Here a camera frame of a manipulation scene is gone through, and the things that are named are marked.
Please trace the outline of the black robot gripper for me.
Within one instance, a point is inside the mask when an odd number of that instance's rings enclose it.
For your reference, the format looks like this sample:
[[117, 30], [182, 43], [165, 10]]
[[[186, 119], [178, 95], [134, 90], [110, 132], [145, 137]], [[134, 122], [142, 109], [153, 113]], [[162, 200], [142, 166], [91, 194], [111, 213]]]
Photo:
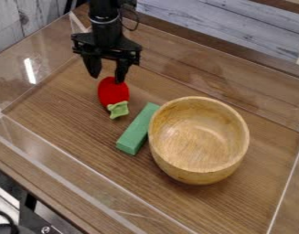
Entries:
[[74, 41], [74, 52], [81, 54], [90, 75], [97, 79], [102, 71], [102, 59], [117, 60], [115, 82], [125, 82], [130, 69], [130, 63], [138, 65], [141, 62], [142, 46], [125, 35], [113, 42], [98, 43], [91, 34]]

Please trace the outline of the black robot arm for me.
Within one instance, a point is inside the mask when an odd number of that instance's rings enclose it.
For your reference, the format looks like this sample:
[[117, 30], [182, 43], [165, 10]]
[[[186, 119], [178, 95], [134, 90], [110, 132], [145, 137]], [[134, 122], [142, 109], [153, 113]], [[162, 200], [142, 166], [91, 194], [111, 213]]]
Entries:
[[71, 35], [73, 50], [81, 54], [90, 75], [97, 79], [102, 59], [117, 61], [115, 82], [125, 82], [133, 65], [141, 62], [142, 46], [123, 34], [122, 9], [135, 12], [137, 0], [91, 0], [90, 22], [93, 31]]

